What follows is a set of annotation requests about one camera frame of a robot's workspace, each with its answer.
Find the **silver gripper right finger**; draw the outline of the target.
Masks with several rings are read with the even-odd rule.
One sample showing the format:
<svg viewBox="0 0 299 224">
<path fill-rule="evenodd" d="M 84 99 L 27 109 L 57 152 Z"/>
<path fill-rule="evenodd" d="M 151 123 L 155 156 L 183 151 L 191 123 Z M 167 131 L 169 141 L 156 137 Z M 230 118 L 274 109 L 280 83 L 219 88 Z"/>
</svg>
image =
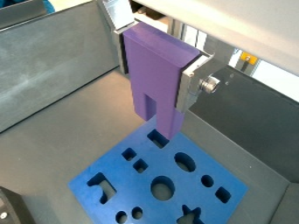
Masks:
<svg viewBox="0 0 299 224">
<path fill-rule="evenodd" d="M 197 101 L 202 92 L 212 94 L 220 81 L 212 75 L 228 64 L 228 57 L 214 54 L 200 56 L 183 70 L 176 98 L 176 110 L 184 113 Z"/>
</svg>

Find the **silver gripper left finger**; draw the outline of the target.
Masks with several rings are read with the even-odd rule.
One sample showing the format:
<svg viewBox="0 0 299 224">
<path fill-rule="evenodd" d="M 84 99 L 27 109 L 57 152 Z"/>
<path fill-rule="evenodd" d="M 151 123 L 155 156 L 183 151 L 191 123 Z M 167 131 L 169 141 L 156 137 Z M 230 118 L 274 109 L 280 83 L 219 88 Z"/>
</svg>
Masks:
<svg viewBox="0 0 299 224">
<path fill-rule="evenodd" d="M 135 25 L 135 15 L 128 0 L 101 0 L 107 12 L 107 21 L 116 41 L 120 70 L 128 73 L 127 54 L 123 33 Z"/>
</svg>

